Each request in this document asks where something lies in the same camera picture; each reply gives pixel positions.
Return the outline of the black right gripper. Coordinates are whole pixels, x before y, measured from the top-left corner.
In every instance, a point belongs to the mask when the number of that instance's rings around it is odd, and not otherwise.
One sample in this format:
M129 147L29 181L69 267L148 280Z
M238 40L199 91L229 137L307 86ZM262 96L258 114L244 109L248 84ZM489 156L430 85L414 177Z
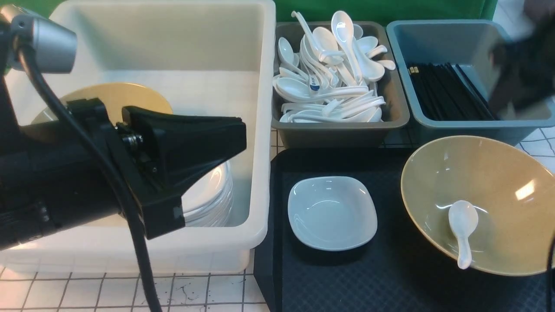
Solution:
M529 35L493 45L490 61L499 76L488 98L492 113L527 112L553 97L554 33L554 13L549 13Z

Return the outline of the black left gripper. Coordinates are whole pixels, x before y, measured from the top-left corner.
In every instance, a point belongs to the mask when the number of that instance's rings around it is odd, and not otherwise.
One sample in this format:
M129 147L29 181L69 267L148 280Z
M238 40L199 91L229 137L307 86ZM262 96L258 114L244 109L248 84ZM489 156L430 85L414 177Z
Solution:
M85 150L99 165L131 235L154 239L186 226L182 195L203 176L247 148L247 126L238 117L168 115L136 106L123 119L144 136L127 147L99 99L69 101L67 110L86 137Z

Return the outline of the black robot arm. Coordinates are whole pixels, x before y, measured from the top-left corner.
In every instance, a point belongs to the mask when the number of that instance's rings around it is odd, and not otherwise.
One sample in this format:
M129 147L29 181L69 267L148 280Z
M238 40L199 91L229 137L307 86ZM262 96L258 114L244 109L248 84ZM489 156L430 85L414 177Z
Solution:
M1 8L1 64L24 71L57 120L20 126L1 80L1 249L121 213L136 252L186 226L182 195L247 147L238 117L155 112L99 97L63 104L45 73L70 73L77 34L19 6Z

